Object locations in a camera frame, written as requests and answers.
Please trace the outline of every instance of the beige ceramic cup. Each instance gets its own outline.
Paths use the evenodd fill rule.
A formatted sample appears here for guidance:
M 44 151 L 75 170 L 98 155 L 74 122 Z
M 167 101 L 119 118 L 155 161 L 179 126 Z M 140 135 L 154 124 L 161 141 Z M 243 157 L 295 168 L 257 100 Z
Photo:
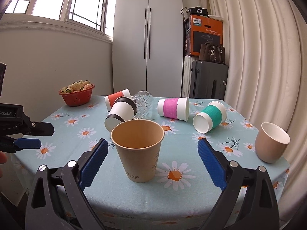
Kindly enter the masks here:
M 257 156 L 266 163 L 276 162 L 290 142 L 289 135 L 273 123 L 262 123 L 255 141 Z
M 111 139 L 130 180 L 154 178 L 163 138 L 162 126 L 145 119 L 126 121 L 112 130 Z

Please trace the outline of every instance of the metal screw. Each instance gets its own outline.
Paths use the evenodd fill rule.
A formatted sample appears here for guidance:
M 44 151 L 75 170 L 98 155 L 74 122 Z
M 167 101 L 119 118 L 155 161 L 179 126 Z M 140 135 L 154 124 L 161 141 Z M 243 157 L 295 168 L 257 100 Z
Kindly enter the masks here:
M 44 171 L 46 169 L 46 165 L 40 165 L 40 167 L 38 168 L 40 171 Z
M 231 161 L 229 164 L 231 167 L 234 167 L 234 168 L 238 166 L 238 163 L 236 161 Z
M 67 163 L 67 166 L 68 167 L 73 167 L 73 166 L 75 166 L 76 165 L 76 161 L 69 161 L 68 163 Z
M 265 172 L 265 171 L 266 171 L 266 168 L 263 167 L 263 166 L 260 166 L 260 167 L 259 167 L 259 170 L 260 170 L 261 172 Z

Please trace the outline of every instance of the blue gripper pad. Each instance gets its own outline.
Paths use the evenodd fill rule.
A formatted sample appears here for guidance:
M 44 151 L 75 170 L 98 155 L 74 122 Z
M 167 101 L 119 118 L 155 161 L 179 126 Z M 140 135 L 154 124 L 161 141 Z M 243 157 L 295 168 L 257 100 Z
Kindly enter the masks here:
M 227 187 L 225 170 L 211 151 L 205 140 L 201 139 L 197 145 L 198 154 L 203 161 L 214 185 L 221 188 L 222 191 Z
M 41 142 L 37 138 L 17 138 L 14 144 L 20 149 L 39 149 L 41 147 Z
M 102 142 L 92 150 L 93 153 L 91 157 L 80 170 L 79 187 L 82 191 L 92 184 L 101 164 L 108 154 L 108 148 L 108 142 L 103 139 Z

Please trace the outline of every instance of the paper cup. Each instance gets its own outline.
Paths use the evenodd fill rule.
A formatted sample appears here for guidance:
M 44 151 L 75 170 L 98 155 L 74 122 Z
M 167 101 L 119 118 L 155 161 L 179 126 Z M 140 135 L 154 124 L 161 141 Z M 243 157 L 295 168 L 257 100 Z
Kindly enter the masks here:
M 163 117 L 188 121 L 189 110 L 189 97 L 160 99 L 158 102 L 158 114 Z
M 113 107 L 115 100 L 118 99 L 119 97 L 127 97 L 131 98 L 130 92 L 128 89 L 122 90 L 118 93 L 111 94 L 109 96 L 105 96 L 104 100 L 106 102 L 106 107 L 108 109 L 108 112 L 111 110 Z
M 225 106 L 219 101 L 213 101 L 193 118 L 193 125 L 198 132 L 205 134 L 225 122 L 226 118 Z
M 125 121 L 131 120 L 137 112 L 137 108 L 132 99 L 119 97 L 115 100 L 112 109 L 104 121 L 104 126 L 111 132 L 113 128 Z
M 163 138 L 162 126 L 145 119 L 126 121 L 112 130 L 111 139 L 130 180 L 154 178 Z
M 257 156 L 266 163 L 274 163 L 281 158 L 290 137 L 282 128 L 273 123 L 262 123 L 256 141 L 255 150 Z

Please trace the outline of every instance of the brown handbag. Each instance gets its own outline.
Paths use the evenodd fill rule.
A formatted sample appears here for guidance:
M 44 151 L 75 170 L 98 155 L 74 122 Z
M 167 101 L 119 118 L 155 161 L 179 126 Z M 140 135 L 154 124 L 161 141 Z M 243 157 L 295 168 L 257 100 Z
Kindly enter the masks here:
M 225 64 L 225 48 L 222 44 L 215 46 L 208 41 L 201 45 L 199 60 Z
M 201 50 L 199 53 L 199 60 L 210 61 L 209 51 L 213 46 L 213 41 L 208 41 L 201 45 Z

